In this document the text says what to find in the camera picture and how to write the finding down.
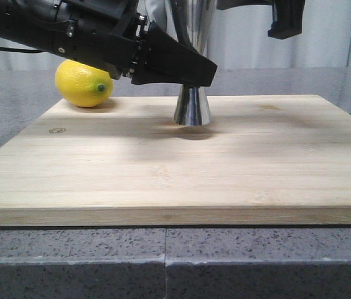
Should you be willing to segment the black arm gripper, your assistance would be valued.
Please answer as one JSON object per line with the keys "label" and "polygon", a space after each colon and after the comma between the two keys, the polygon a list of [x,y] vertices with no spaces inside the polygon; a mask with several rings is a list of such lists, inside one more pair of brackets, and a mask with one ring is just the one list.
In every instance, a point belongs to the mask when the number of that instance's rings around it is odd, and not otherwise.
{"label": "black arm gripper", "polygon": [[131,83],[178,83],[208,87],[217,65],[196,50],[178,43],[155,23],[144,42],[139,30],[147,17],[137,1],[41,1],[48,51],[105,70],[113,79]]}
{"label": "black arm gripper", "polygon": [[240,6],[271,6],[273,22],[268,36],[287,39],[302,33],[302,17],[305,0],[218,0],[217,9],[231,9]]}

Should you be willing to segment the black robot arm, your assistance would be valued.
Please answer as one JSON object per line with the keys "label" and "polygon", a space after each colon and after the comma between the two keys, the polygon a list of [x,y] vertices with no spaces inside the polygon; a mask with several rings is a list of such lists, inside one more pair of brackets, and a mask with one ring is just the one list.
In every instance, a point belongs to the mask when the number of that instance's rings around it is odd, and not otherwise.
{"label": "black robot arm", "polygon": [[207,87],[216,65],[137,12],[136,1],[0,1],[0,37],[129,77]]}

